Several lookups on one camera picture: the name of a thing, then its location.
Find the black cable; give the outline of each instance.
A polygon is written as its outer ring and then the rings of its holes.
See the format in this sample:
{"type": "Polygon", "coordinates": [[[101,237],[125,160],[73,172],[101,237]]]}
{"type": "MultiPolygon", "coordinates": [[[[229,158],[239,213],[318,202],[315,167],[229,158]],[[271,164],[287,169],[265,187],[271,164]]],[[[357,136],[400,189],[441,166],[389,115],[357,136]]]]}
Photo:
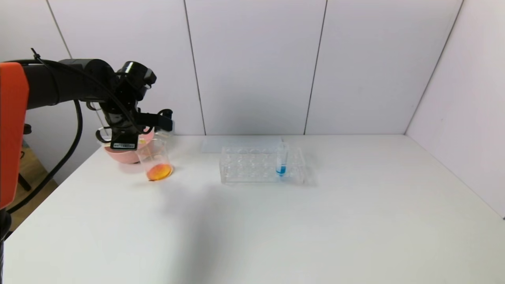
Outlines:
{"type": "Polygon", "coordinates": [[[65,154],[65,156],[61,159],[61,161],[52,169],[49,174],[45,177],[45,179],[28,195],[25,199],[23,199],[20,203],[14,205],[11,209],[7,210],[9,214],[12,214],[19,210],[21,207],[25,206],[30,200],[32,200],[43,188],[44,186],[54,177],[54,175],[61,169],[61,167],[68,161],[70,156],[74,153],[75,149],[77,148],[77,145],[79,144],[79,140],[81,139],[82,135],[82,111],[81,111],[81,105],[79,104],[78,100],[74,100],[75,104],[75,110],[77,112],[77,134],[75,135],[74,141],[72,142],[72,145],[70,146],[70,149],[68,149],[68,152],[65,154]]]}
{"type": "MultiPolygon", "coordinates": [[[[23,59],[23,60],[15,60],[15,61],[10,61],[10,62],[17,62],[19,64],[40,64],[38,60],[32,60],[32,59],[23,59]]],[[[105,91],[109,99],[111,99],[118,108],[123,112],[125,117],[130,121],[130,123],[135,127],[135,129],[140,133],[140,134],[148,134],[149,131],[143,131],[143,129],[135,123],[135,119],[131,116],[131,114],[128,112],[126,107],[123,105],[123,103],[107,88],[105,87],[100,81],[92,77],[91,75],[87,74],[86,72],[83,72],[81,70],[75,69],[71,66],[68,66],[66,64],[56,62],[56,61],[51,61],[51,60],[44,60],[44,62],[52,67],[55,68],[61,68],[61,69],[66,69],[67,71],[71,71],[74,73],[77,73],[81,76],[86,77],[89,79],[91,82],[93,82],[96,86],[100,87],[105,91]]]]}

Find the white table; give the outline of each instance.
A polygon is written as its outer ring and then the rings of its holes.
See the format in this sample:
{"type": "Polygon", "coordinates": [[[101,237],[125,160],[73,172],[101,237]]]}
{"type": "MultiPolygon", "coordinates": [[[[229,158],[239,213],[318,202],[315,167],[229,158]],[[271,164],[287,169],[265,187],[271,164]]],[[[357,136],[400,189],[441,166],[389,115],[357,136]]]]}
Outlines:
{"type": "Polygon", "coordinates": [[[6,241],[5,283],[505,282],[505,221],[406,136],[285,136],[304,186],[222,185],[203,139],[160,182],[98,150],[6,241]]]}

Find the pink bowl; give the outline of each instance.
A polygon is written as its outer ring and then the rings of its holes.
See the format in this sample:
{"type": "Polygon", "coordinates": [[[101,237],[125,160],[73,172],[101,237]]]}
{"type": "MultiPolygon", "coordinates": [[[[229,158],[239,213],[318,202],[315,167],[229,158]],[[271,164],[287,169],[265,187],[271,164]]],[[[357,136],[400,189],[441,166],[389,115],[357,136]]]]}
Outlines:
{"type": "MultiPolygon", "coordinates": [[[[139,138],[143,138],[145,139],[145,142],[144,144],[138,144],[137,145],[137,149],[140,149],[142,147],[144,147],[145,145],[147,145],[147,143],[149,143],[149,141],[151,141],[155,136],[155,131],[151,131],[150,133],[148,134],[142,134],[142,135],[139,135],[138,137],[139,138]]],[[[120,163],[123,163],[123,164],[135,164],[135,163],[138,163],[140,162],[137,154],[135,153],[135,151],[118,151],[118,150],[112,150],[111,147],[107,146],[107,147],[104,147],[104,150],[105,152],[107,152],[107,154],[109,154],[109,156],[111,156],[111,158],[113,158],[114,160],[120,162],[120,163]]]]}

